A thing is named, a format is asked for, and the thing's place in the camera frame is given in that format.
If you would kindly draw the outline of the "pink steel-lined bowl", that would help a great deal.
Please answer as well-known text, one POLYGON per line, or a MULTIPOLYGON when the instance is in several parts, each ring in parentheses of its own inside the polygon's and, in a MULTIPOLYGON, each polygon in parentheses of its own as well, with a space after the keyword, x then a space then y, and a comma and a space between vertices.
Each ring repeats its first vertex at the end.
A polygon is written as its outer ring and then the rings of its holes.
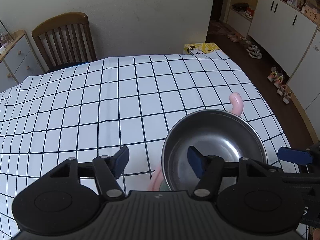
POLYGON ((167 135, 162 147, 161 163, 155 169, 149 191, 193 191, 199 182, 187 159, 189 146, 204 156, 217 155, 226 162, 237 163, 247 157, 267 163, 267 153, 257 132, 240 116, 244 102, 239 93, 229 96, 230 112, 205 109, 179 120, 167 135))

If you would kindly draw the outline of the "checkered white tablecloth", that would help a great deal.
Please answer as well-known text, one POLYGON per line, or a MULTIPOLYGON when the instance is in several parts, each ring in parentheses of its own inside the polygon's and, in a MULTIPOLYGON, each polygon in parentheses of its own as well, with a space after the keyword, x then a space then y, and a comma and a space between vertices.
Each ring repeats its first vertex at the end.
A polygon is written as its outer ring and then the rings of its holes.
POLYGON ((164 140, 184 116, 201 109, 231 110, 258 133, 270 164, 288 146, 274 113, 224 52, 204 55, 109 57, 33 75, 1 93, 1 239, 18 233, 14 197, 69 157, 80 162, 126 145, 130 160, 118 180, 126 192, 144 190, 161 161, 164 140))

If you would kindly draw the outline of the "shoes on floor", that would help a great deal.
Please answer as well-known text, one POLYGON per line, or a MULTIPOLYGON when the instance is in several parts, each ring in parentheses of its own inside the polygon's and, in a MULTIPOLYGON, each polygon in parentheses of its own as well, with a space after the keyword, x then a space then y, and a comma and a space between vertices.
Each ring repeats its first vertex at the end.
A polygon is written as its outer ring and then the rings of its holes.
POLYGON ((218 35, 215 43, 244 71, 271 108, 287 107, 274 84, 267 79, 272 72, 271 68, 275 67, 269 56, 262 53, 261 59, 251 58, 240 42, 231 41, 227 35, 218 35))

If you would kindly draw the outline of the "yellow cartoon box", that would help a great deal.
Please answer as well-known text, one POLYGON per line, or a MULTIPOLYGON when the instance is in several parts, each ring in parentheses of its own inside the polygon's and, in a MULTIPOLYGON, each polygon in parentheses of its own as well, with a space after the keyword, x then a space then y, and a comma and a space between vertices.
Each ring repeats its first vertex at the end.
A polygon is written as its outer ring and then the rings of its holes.
POLYGON ((183 54, 184 55, 201 55, 201 54, 209 54, 216 50, 220 50, 220 48, 213 42, 191 43, 191 44, 184 45, 183 54))

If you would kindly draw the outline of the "wooden chair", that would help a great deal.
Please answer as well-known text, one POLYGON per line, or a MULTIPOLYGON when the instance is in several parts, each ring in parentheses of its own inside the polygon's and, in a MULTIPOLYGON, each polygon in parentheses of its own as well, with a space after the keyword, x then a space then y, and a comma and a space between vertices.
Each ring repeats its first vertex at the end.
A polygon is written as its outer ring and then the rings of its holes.
POLYGON ((88 16, 83 12, 52 17, 31 35, 49 72, 97 60, 88 16))

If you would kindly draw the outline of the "wooden sideboard cabinet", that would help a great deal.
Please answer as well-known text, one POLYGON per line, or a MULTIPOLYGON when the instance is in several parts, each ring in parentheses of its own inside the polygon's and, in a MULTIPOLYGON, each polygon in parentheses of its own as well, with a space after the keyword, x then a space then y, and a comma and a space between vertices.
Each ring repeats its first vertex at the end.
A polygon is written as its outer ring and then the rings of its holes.
POLYGON ((9 33, 1 24, 1 92, 22 83, 27 77, 44 74, 24 30, 9 33))

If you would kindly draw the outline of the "white wall cabinets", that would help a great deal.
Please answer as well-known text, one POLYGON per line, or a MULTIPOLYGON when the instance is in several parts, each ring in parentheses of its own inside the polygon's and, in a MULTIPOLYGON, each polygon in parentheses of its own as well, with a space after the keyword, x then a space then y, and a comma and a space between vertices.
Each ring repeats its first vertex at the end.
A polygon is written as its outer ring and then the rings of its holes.
POLYGON ((299 66, 317 28, 317 23, 283 0, 257 0, 251 19, 243 10, 230 7, 227 24, 257 42, 288 77, 299 66))

